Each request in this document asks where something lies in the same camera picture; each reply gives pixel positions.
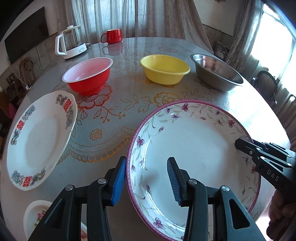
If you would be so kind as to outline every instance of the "table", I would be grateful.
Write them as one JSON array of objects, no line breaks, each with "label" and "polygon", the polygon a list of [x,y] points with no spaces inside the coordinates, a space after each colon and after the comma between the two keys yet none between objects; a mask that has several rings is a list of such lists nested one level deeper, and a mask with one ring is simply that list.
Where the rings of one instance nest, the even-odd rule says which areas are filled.
[{"label": "table", "polygon": [[[181,39],[128,38],[119,44],[94,44],[83,55],[53,62],[39,77],[24,98],[12,126],[35,100],[55,90],[74,94],[78,117],[69,144],[51,175],[39,187],[22,191],[12,185],[5,168],[7,146],[1,172],[1,204],[6,225],[18,241],[25,241],[23,215],[35,200],[53,201],[67,184],[76,187],[89,185],[113,168],[120,156],[125,156],[135,129],[157,107],[179,99],[208,101],[232,114],[246,128],[253,139],[274,142],[290,147],[289,139],[268,104],[245,80],[241,87],[219,92],[200,81],[195,73],[191,53],[207,51]],[[191,72],[176,85],[164,86],[146,78],[139,65],[143,56],[167,54],[186,61]],[[67,69],[84,60],[106,56],[113,59],[111,75],[104,89],[93,96],[80,96],[62,82]],[[267,207],[274,192],[264,178],[257,203],[251,213],[257,219]],[[140,219],[124,186],[120,201],[108,208],[113,240],[162,240]],[[86,207],[82,208],[86,224]]]}]

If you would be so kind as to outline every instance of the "mug handle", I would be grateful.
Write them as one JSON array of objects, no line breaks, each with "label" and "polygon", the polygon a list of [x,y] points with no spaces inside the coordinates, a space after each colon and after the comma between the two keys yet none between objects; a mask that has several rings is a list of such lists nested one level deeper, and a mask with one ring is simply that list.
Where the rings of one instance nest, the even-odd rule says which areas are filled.
[{"label": "mug handle", "polygon": [[105,52],[104,52],[104,48],[107,48],[107,47],[108,47],[108,46],[104,46],[104,47],[102,48],[102,52],[103,52],[104,55],[109,55],[109,51],[108,51],[108,53],[105,53]]},{"label": "mug handle", "polygon": [[104,36],[105,34],[107,34],[107,33],[104,33],[104,34],[102,34],[102,36],[101,36],[101,43],[107,43],[107,40],[106,40],[105,42],[102,41],[102,38],[103,38],[103,36]]}]

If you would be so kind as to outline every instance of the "glass kettle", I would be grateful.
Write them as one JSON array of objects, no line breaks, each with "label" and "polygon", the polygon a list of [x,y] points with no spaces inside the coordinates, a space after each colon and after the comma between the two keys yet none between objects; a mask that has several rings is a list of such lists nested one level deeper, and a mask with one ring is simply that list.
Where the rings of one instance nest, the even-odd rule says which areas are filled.
[{"label": "glass kettle", "polygon": [[68,26],[55,39],[55,54],[64,59],[72,58],[86,51],[86,44],[81,37],[80,25]]}]

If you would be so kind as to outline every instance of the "white plate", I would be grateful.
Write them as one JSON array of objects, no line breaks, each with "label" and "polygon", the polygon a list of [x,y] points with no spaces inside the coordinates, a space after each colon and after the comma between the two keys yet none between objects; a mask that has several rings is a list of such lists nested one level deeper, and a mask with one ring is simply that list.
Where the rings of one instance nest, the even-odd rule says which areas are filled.
[{"label": "white plate", "polygon": [[[52,202],[37,200],[32,202],[27,207],[23,219],[24,231],[27,240],[51,205]],[[87,241],[87,227],[83,223],[81,223],[81,240]]]},{"label": "white plate", "polygon": [[8,143],[13,185],[27,191],[45,181],[67,146],[76,117],[75,98],[66,91],[42,96],[26,109]]},{"label": "white plate", "polygon": [[[235,148],[244,127],[212,104],[180,100],[153,111],[140,124],[127,155],[128,191],[135,209],[156,234],[182,240],[188,208],[178,206],[167,172],[167,159],[209,187],[229,186],[250,212],[257,200],[261,177],[251,157]],[[209,206],[208,240],[213,239]]]}]

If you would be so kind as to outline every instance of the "stainless steel bowl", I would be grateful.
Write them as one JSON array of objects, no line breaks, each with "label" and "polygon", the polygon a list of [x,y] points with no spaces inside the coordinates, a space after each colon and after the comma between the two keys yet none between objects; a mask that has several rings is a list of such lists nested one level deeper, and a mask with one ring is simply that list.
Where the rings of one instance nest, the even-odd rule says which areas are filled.
[{"label": "stainless steel bowl", "polygon": [[244,83],[241,75],[228,64],[214,57],[192,54],[197,76],[210,87],[219,91],[229,91]]}]

